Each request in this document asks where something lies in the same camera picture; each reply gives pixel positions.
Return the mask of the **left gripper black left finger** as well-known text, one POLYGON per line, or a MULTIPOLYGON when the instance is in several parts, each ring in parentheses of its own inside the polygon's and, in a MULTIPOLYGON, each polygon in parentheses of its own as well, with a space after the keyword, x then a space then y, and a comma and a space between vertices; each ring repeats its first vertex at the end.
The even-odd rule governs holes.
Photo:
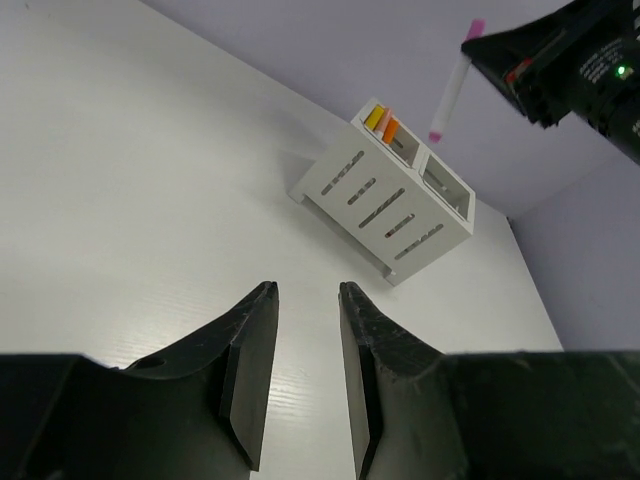
POLYGON ((246 479, 260 465, 279 292, 118 369, 80 354, 1 358, 5 479, 246 479))

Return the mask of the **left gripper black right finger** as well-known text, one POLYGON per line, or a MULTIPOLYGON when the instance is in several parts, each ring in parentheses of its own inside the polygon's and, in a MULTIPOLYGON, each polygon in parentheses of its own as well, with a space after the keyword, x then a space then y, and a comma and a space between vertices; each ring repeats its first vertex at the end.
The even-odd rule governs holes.
POLYGON ((439 352, 339 288, 360 479, 635 479, 635 351, 439 352))

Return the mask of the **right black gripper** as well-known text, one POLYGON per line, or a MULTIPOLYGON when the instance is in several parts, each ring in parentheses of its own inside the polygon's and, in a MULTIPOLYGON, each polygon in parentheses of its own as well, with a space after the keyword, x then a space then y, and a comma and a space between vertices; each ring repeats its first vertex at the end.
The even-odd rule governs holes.
POLYGON ((574 114, 639 159, 639 4, 571 1, 461 52, 520 114, 548 128, 574 114))

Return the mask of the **purple capped white marker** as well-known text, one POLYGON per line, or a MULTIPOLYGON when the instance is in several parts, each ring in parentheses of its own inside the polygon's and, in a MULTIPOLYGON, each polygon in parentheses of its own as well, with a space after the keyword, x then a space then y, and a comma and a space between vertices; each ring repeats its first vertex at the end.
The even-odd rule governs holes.
POLYGON ((449 77, 443 96, 434 114, 429 129, 428 139, 431 143, 439 143, 450 121, 462 86, 471 66, 471 60, 461 52, 449 77))

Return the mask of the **orange capped white marker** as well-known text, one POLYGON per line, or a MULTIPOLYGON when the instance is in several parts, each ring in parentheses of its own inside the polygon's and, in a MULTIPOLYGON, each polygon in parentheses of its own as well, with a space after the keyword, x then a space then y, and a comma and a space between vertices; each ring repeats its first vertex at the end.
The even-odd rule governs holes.
POLYGON ((391 117, 389 119, 389 122, 387 123, 386 129, 382 137, 382 140, 385 144, 390 144, 393 141, 396 135, 396 132, 398 130, 398 127, 399 127, 399 121, 395 117, 391 117))

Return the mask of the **yellow capped white marker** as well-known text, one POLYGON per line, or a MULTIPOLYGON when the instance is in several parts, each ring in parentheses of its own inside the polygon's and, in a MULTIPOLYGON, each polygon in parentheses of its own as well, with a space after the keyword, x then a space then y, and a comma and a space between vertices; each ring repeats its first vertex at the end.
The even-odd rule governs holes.
POLYGON ((381 118, 383 117, 384 113, 385 113, 385 109, 380 105, 376 105, 367 116, 366 120, 364 121, 364 125, 368 129, 374 130, 377 124, 379 123, 379 121, 381 120, 381 118))

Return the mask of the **salmon capped white marker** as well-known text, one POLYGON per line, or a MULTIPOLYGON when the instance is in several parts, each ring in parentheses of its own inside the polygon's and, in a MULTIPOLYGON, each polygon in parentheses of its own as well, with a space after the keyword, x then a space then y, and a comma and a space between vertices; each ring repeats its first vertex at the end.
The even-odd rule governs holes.
POLYGON ((384 109, 383 115, 381 116, 380 120, 376 125, 375 132, 377 136, 379 137, 384 136, 384 133, 386 131, 386 128, 391 118, 392 118, 392 110, 389 107, 387 107, 384 109))

